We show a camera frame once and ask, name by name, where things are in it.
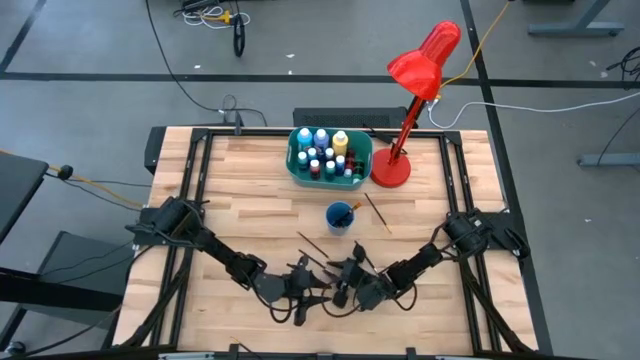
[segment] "white cable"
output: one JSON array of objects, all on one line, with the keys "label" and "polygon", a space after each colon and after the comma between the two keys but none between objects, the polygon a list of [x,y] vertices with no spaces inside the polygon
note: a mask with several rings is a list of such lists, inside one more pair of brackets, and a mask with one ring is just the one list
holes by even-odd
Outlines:
[{"label": "white cable", "polygon": [[522,107],[522,106],[513,106],[513,105],[492,104],[492,103],[486,103],[486,102],[481,102],[481,101],[472,101],[470,103],[465,104],[462,107],[462,109],[460,109],[460,112],[458,113],[458,116],[456,116],[456,118],[453,120],[453,122],[451,124],[449,124],[449,125],[440,125],[440,124],[436,123],[435,121],[433,121],[433,118],[431,117],[431,112],[433,111],[433,108],[438,104],[437,100],[434,101],[433,105],[427,106],[427,112],[429,113],[429,121],[431,121],[431,123],[433,125],[435,125],[436,127],[440,128],[440,129],[450,129],[458,122],[458,119],[460,119],[460,115],[462,115],[462,113],[467,109],[467,107],[469,105],[495,106],[497,108],[524,110],[524,111],[532,111],[532,112],[538,112],[538,113],[559,113],[559,112],[565,112],[565,111],[573,111],[573,110],[578,110],[578,109],[584,109],[584,108],[588,108],[588,107],[592,107],[592,106],[615,104],[615,103],[618,103],[618,102],[621,102],[621,101],[625,101],[625,100],[631,99],[632,97],[636,97],[636,96],[639,96],[639,95],[640,95],[640,92],[637,92],[635,94],[627,95],[625,97],[622,97],[622,98],[619,98],[619,99],[615,99],[615,100],[583,104],[583,105],[573,106],[573,107],[564,108],[564,109],[549,109],[549,110],[533,109],[533,108]]},{"label": "white cable", "polygon": [[[207,22],[207,19],[205,19],[205,17],[209,17],[209,16],[215,17],[215,16],[220,16],[222,14],[224,14],[224,9],[222,7],[213,6],[213,7],[207,7],[202,12],[198,12],[198,13],[183,12],[182,18],[184,19],[184,23],[189,26],[204,25],[213,30],[232,28],[233,27],[232,25],[214,26],[214,25],[211,25],[209,22]],[[248,25],[251,22],[251,16],[249,16],[249,14],[241,12],[239,15],[245,17],[245,19],[243,19],[245,25]]]}]

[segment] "red desk lamp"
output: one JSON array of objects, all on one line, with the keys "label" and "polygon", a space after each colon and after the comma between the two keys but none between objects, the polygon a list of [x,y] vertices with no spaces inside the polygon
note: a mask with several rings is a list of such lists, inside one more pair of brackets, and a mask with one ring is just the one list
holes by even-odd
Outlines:
[{"label": "red desk lamp", "polygon": [[384,187],[404,184],[411,174],[411,163],[401,153],[422,108],[438,95],[442,81],[442,66],[460,41],[460,28],[451,21],[436,25],[420,48],[395,58],[387,66],[391,76],[415,97],[402,124],[398,142],[391,149],[373,154],[371,178]]}]

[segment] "yellow cable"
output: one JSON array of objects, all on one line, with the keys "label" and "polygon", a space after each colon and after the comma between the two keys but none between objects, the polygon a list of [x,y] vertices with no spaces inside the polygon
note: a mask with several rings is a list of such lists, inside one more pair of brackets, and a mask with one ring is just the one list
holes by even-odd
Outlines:
[{"label": "yellow cable", "polygon": [[471,66],[473,65],[473,62],[478,57],[478,54],[480,54],[480,50],[482,50],[482,46],[484,45],[485,40],[487,40],[487,37],[489,37],[489,34],[491,34],[491,31],[493,31],[493,28],[496,26],[496,24],[498,24],[498,22],[500,22],[500,19],[502,19],[502,15],[504,15],[504,13],[507,11],[507,8],[509,7],[510,4],[511,4],[511,2],[507,1],[507,3],[502,8],[502,11],[500,11],[500,14],[498,14],[496,19],[493,20],[493,24],[491,24],[491,26],[489,26],[489,30],[487,30],[487,32],[482,37],[482,40],[480,40],[480,44],[478,44],[478,49],[476,49],[476,53],[473,54],[473,57],[471,58],[471,61],[469,61],[469,65],[467,65],[467,69],[462,74],[443,82],[442,85],[440,85],[440,90],[442,90],[445,86],[451,84],[452,82],[454,82],[454,81],[464,77],[465,75],[467,75],[469,70],[471,70]]},{"label": "yellow cable", "polygon": [[[0,153],[13,155],[13,154],[12,154],[12,153],[10,153],[9,151],[2,150],[2,149],[0,149]],[[57,166],[49,165],[49,169],[51,169],[51,170],[53,170],[53,171],[55,171],[55,172],[60,172],[60,168],[59,168],[59,167],[57,167]],[[141,204],[141,203],[136,202],[136,201],[133,201],[133,200],[129,200],[129,199],[125,198],[124,196],[118,195],[118,194],[114,193],[113,191],[111,191],[109,188],[107,188],[107,187],[106,187],[106,186],[104,186],[104,185],[101,185],[101,184],[95,183],[95,182],[93,182],[93,181],[91,181],[91,180],[89,180],[89,179],[87,179],[87,178],[83,178],[82,176],[78,176],[78,175],[71,175],[71,177],[72,177],[73,179],[78,180],[78,181],[82,181],[82,182],[83,182],[83,183],[85,183],[85,184],[88,184],[88,185],[91,185],[91,186],[95,186],[95,187],[97,187],[98,189],[100,189],[100,190],[102,190],[102,191],[106,192],[107,194],[109,194],[109,195],[113,196],[114,198],[116,198],[116,199],[118,199],[118,200],[120,200],[120,201],[122,201],[122,202],[124,202],[124,203],[127,203],[127,204],[129,204],[129,205],[133,205],[133,206],[137,206],[137,207],[139,207],[139,208],[142,208],[142,204]]]}]

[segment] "white bottle cap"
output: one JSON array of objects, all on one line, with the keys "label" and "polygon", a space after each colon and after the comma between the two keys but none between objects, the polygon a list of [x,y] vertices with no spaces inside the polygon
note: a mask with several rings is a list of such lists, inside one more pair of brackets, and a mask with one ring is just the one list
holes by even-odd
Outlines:
[{"label": "white bottle cap", "polygon": [[344,139],[346,139],[346,138],[347,138],[347,134],[346,134],[344,131],[340,130],[340,131],[338,131],[338,132],[336,133],[336,138],[337,138],[339,141],[344,141]]}]

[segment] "lamp base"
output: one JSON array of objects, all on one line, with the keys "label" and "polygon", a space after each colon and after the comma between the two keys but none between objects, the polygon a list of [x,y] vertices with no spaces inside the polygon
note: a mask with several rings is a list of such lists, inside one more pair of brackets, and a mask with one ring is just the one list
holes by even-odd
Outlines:
[{"label": "lamp base", "polygon": [[380,186],[398,187],[409,179],[411,163],[402,154],[391,165],[389,165],[389,159],[391,159],[391,149],[378,150],[373,154],[371,179]]}]

